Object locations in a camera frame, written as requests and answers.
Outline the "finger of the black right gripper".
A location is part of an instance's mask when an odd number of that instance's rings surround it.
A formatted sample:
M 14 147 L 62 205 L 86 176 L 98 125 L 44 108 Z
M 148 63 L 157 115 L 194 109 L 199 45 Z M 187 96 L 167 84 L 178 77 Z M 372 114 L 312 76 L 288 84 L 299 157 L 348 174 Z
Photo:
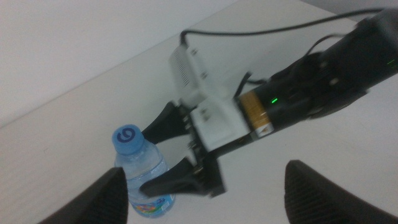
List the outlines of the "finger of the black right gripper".
M 166 104 L 156 119 L 142 131 L 144 138 L 153 144 L 187 135 L 180 108 L 173 101 Z
M 139 190 L 148 197 L 168 194 L 201 195 L 203 187 L 194 174 L 194 168 L 189 159 L 184 158 L 167 172 L 142 184 Z

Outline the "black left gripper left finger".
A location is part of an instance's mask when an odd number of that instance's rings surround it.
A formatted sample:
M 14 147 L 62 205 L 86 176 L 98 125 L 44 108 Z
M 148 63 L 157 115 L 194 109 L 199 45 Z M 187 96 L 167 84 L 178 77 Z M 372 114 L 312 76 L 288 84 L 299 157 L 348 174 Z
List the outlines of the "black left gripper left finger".
M 126 223 L 128 196 L 125 173 L 114 167 L 42 223 Z

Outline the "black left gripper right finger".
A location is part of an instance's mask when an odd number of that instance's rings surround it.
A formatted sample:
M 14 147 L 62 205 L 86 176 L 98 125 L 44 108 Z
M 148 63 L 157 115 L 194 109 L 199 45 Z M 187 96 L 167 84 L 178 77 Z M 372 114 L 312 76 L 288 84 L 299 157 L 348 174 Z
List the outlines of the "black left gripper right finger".
M 397 223 L 397 217 L 336 185 L 300 160 L 285 167 L 284 207 L 290 223 Z

